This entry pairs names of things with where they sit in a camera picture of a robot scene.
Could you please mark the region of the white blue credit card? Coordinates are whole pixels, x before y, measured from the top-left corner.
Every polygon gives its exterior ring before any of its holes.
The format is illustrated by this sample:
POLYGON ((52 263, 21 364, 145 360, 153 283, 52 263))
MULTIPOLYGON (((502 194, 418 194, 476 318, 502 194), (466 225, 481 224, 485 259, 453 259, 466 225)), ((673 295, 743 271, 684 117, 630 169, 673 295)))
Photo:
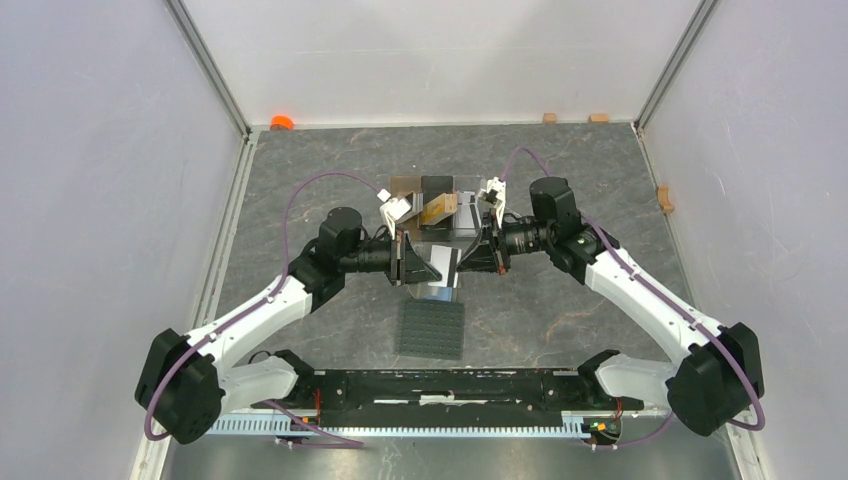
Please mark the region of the white blue credit card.
POLYGON ((438 280, 428 282, 429 286, 440 288, 456 288, 458 286, 458 266, 462 250, 442 245, 431 247, 429 264, 440 275, 438 280))

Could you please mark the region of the grey blue card holder wallet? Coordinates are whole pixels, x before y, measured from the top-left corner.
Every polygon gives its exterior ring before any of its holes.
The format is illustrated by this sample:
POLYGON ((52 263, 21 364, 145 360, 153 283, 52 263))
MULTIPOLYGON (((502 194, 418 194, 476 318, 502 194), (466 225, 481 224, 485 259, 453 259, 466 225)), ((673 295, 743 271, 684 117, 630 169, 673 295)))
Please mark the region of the grey blue card holder wallet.
POLYGON ((408 286, 409 294, 418 300, 433 300, 442 302, 459 302, 459 293, 456 288, 445 286, 434 286, 429 283, 418 283, 408 286))

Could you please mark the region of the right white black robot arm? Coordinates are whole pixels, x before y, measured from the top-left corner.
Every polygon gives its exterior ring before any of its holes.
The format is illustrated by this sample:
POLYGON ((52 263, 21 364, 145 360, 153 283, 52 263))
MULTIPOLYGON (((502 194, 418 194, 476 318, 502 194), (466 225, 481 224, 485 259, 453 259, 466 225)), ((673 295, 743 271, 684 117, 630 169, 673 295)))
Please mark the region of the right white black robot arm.
POLYGON ((530 216, 507 211, 506 193, 499 177, 482 182, 475 195, 478 235, 459 271, 503 275, 513 257, 543 252, 559 271, 625 313, 668 358, 635 359, 614 350, 596 355, 583 364, 577 382, 585 405, 602 408, 615 397, 639 400, 667 410, 700 436, 727 424, 764 429, 761 355, 751 328, 722 324, 653 278, 578 209, 566 179, 547 176, 530 185, 530 216))

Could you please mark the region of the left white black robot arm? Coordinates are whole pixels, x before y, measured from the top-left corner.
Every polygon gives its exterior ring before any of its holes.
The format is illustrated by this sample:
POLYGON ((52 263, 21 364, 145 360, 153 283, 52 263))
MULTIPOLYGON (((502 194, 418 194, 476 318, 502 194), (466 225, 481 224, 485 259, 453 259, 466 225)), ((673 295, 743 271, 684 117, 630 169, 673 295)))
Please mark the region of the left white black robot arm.
POLYGON ((414 250, 404 229, 367 237, 361 214, 331 210, 318 235, 264 290, 224 316, 180 334, 167 328, 148 350, 134 398, 151 441, 196 441, 224 414, 266 400, 306 405, 313 379, 273 355, 238 362, 272 334, 316 312, 349 274, 383 273, 394 286, 439 281, 441 273, 414 250))

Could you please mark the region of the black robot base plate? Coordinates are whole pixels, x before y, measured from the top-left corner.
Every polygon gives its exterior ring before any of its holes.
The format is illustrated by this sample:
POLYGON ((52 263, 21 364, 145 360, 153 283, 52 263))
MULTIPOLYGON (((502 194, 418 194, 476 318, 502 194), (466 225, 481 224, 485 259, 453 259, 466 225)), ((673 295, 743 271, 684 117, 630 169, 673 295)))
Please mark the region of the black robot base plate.
POLYGON ((570 369, 315 370, 280 399, 324 427, 555 427, 563 412, 640 411, 570 369))

